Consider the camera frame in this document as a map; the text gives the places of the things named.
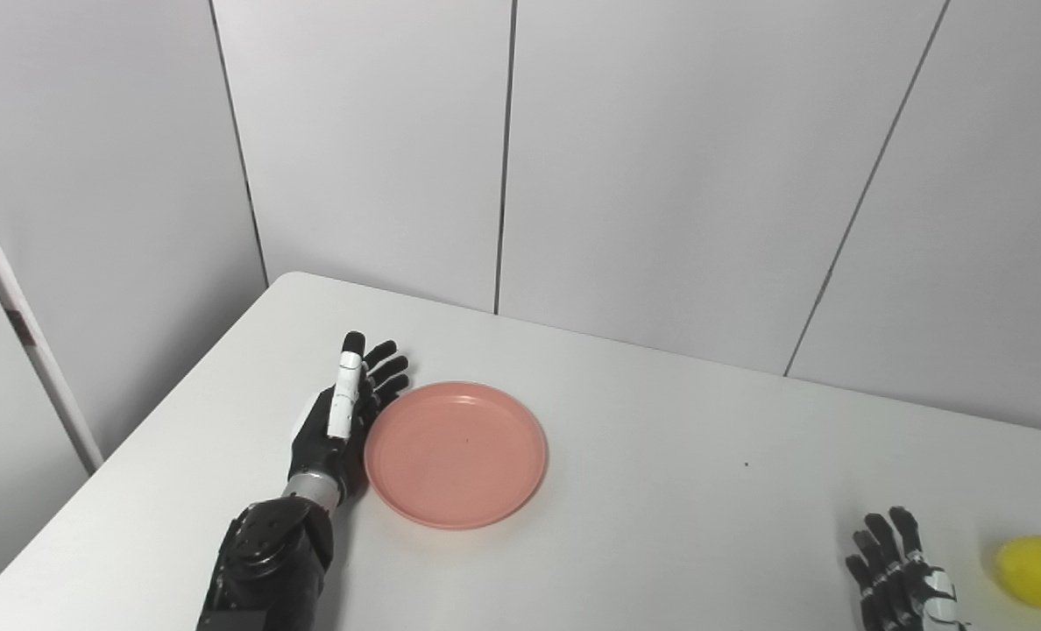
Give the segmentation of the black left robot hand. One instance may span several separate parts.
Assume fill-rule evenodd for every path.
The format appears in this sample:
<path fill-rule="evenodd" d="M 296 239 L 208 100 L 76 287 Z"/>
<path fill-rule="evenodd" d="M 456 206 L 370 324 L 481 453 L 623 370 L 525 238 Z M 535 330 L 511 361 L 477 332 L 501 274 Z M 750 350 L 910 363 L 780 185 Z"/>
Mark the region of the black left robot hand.
<path fill-rule="evenodd" d="M 291 441 L 289 486 L 321 485 L 314 500 L 329 510 L 363 491 L 370 431 L 411 383 L 396 340 L 366 346 L 359 331 L 344 337 L 335 380 L 313 396 Z"/>

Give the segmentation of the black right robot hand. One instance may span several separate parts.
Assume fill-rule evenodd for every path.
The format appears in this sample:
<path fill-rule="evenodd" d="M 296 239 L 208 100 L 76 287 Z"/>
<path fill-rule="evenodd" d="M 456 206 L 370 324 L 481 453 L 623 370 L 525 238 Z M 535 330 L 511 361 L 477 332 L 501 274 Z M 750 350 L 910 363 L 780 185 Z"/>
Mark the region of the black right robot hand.
<path fill-rule="evenodd" d="M 959 613 L 956 585 L 931 564 L 918 522 L 908 508 L 868 513 L 853 532 L 856 551 L 844 564 L 860 594 L 865 630 L 973 630 Z"/>

